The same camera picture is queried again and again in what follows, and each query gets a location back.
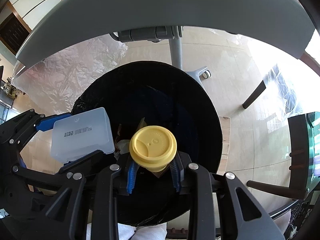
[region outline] metal screw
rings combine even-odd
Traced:
[[[75,174],[73,175],[73,179],[75,179],[75,180],[78,180],[78,179],[81,179],[81,178],[82,178],[82,174],[79,173],[79,172],[77,172],[77,173],[75,173]]]
[[[67,178],[70,179],[72,177],[73,173],[72,172],[68,172],[67,173]]]
[[[120,166],[118,164],[111,164],[110,165],[110,170],[112,171],[117,171],[120,169]]]
[[[197,170],[199,168],[199,165],[196,163],[189,163],[188,167],[192,170]]]
[[[234,179],[236,176],[232,172],[227,172],[226,173],[226,178],[227,179]]]

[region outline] yellow cup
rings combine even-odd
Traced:
[[[161,126],[146,126],[130,140],[132,159],[152,172],[162,171],[177,153],[177,141],[172,132]]]

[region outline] black trash bag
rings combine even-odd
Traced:
[[[142,118],[147,125],[169,129],[178,150],[216,172],[222,152],[218,115],[203,88],[188,74],[168,64],[138,61],[98,78],[76,100],[72,114],[104,107],[113,138],[131,139]],[[107,165],[116,160],[108,158]],[[159,179],[140,167],[130,196],[118,195],[118,222],[149,226],[170,221],[190,209],[189,195],[179,195],[170,170]]]

